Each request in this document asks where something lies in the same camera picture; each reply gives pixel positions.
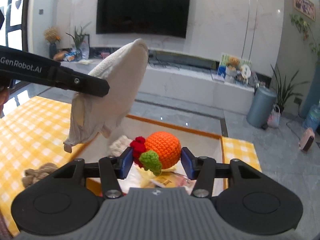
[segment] crochet orange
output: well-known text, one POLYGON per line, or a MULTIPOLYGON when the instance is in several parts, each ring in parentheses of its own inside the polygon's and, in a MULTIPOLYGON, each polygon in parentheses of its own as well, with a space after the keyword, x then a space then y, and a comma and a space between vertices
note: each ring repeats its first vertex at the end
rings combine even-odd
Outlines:
POLYGON ((146 150, 153 150, 159 155, 162 169, 174 166, 180 159, 181 144, 177 137, 168 132, 155 132, 144 143, 146 150))

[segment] window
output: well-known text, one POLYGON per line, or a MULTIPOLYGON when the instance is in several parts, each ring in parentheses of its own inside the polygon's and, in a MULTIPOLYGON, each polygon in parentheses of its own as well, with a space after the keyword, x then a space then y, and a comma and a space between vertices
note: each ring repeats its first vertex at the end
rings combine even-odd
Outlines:
POLYGON ((0 30, 0 45, 22 50, 23 0, 0 0, 4 24, 0 30))

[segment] blue gripper pad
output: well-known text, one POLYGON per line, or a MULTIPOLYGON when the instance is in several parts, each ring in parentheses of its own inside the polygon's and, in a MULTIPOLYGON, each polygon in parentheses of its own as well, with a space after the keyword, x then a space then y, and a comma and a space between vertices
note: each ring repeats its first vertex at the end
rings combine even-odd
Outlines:
POLYGON ((128 173, 131 169, 132 163, 133 163, 133 149, 131 147, 128 147, 121 156, 124 155, 124 158, 122 159, 122 166, 120 170, 120 178, 119 179, 125 179, 128 176, 128 173))
POLYGON ((191 180, 196 179, 196 174, 195 171, 192 167, 192 159, 190 156, 187 154, 184 148, 181 150, 181 163, 184 168, 184 171, 186 172, 187 176, 191 180))

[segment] wall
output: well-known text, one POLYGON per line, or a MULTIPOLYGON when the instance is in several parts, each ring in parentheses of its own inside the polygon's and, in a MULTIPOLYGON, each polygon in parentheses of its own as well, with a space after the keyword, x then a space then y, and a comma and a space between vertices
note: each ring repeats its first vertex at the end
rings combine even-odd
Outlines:
MULTIPOLYGON (((316 55, 312 53, 309 48, 309 43, 312 39, 309 38, 307 41, 303 41, 303 34, 300 34, 295 25, 291 24, 290 13, 302 15, 304 19, 311 24, 314 36, 319 37, 319 0, 311 1, 314 2, 316 6, 315 22, 294 9, 293 0, 284 0, 284 22, 277 64, 281 75, 283 77, 284 75, 287 75, 290 79, 297 70, 300 70, 295 82, 302 82, 305 80, 312 81, 316 66, 316 55)), ((303 94, 303 100, 305 100, 309 88, 310 84, 307 84, 300 86, 299 89, 296 90, 303 94)), ((293 103, 293 100, 294 97, 287 101, 284 111, 297 115, 298 106, 293 103)))
MULTIPOLYGON (((90 45, 123 46, 138 37, 150 49, 220 60, 229 53, 252 60, 253 69, 271 75, 282 32, 284 0, 191 0, 186 39, 158 35, 95 34, 97 0, 58 0, 57 25, 61 33, 74 25, 92 24, 86 29, 90 45)), ((72 39, 63 35, 63 48, 72 39)))
POLYGON ((49 57, 49 45, 44 39, 44 31, 56 25, 58 0, 29 0, 28 8, 28 48, 29 52, 49 57))

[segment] television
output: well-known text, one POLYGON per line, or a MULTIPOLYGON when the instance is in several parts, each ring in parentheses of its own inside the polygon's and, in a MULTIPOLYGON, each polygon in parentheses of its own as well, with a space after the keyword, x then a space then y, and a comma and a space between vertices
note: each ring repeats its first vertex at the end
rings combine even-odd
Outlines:
POLYGON ((190 0, 98 0, 96 33, 185 38, 190 0))

